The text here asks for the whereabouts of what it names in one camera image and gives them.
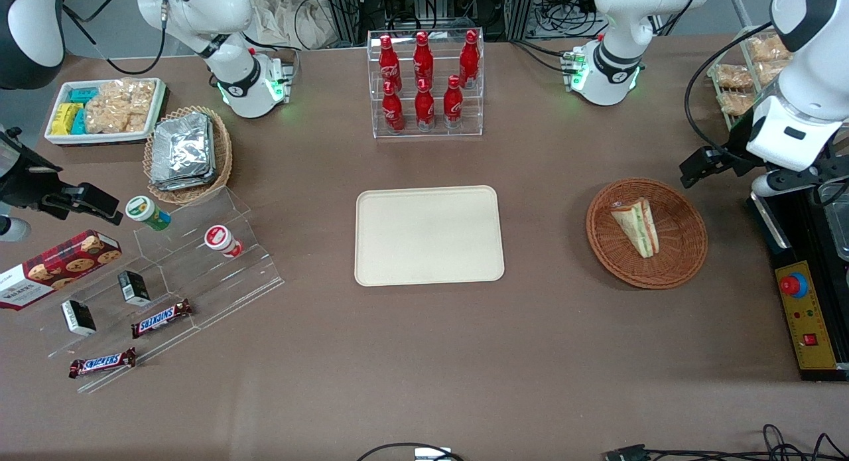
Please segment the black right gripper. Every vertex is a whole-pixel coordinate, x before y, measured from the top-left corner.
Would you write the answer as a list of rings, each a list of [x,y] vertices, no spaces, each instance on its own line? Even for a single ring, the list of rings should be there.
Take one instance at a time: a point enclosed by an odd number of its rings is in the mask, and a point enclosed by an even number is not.
[[[88,182],[64,187],[58,174],[62,167],[52,164],[19,141],[19,127],[2,130],[2,202],[19,209],[31,209],[66,220],[70,211],[91,214],[119,226],[123,214],[119,200]]]

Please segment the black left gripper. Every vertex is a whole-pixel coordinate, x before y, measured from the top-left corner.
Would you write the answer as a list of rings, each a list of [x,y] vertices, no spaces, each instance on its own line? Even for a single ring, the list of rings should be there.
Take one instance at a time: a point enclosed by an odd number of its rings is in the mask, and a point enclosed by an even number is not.
[[[705,149],[695,150],[679,165],[680,182],[683,188],[689,189],[707,176],[720,174],[726,170],[732,169],[735,176],[745,176],[755,168],[766,166],[767,163],[764,159],[747,150],[753,126],[755,126],[754,108],[749,108],[732,125],[727,140],[727,149],[724,147],[706,147]]]

